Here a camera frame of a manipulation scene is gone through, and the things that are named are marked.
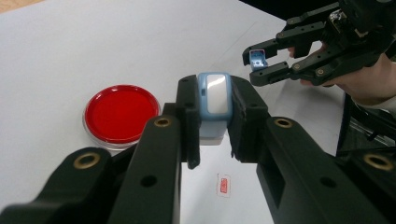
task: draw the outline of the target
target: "petri dish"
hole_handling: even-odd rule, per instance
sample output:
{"label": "petri dish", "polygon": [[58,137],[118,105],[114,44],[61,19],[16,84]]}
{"label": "petri dish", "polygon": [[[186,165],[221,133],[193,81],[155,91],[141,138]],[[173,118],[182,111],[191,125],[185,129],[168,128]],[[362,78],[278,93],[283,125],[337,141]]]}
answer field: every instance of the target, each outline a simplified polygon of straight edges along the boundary
{"label": "petri dish", "polygon": [[138,142],[146,122],[160,114],[157,99],[134,85],[117,85],[96,93],[83,113],[84,128],[100,147],[124,150]]}

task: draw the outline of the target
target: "white surface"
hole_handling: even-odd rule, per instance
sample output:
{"label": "white surface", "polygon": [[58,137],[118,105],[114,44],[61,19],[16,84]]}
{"label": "white surface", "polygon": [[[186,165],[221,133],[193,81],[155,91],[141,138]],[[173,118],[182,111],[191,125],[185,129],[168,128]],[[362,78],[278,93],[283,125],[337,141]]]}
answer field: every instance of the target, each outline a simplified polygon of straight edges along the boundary
{"label": "white surface", "polygon": [[[248,78],[241,54],[285,22],[239,1],[47,0],[0,14],[0,210],[27,203],[70,153],[94,143],[81,116],[100,90],[133,84],[160,105],[182,77],[225,71]],[[269,64],[284,61],[283,50]],[[343,94],[283,81],[257,88],[272,116],[300,122],[334,153]],[[181,223],[271,223],[255,165],[230,157],[227,136],[183,165]],[[218,175],[231,179],[217,194]]]}

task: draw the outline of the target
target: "screw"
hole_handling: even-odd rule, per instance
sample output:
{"label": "screw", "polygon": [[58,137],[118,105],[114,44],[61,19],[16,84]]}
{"label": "screw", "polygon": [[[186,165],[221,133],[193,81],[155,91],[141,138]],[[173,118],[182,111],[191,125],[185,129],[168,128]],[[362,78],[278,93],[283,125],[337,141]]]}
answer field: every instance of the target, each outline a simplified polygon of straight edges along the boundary
{"label": "screw", "polygon": [[318,71],[317,71],[317,75],[319,76],[319,77],[322,77],[323,75],[324,75],[324,71],[323,71],[323,69],[318,69]]}

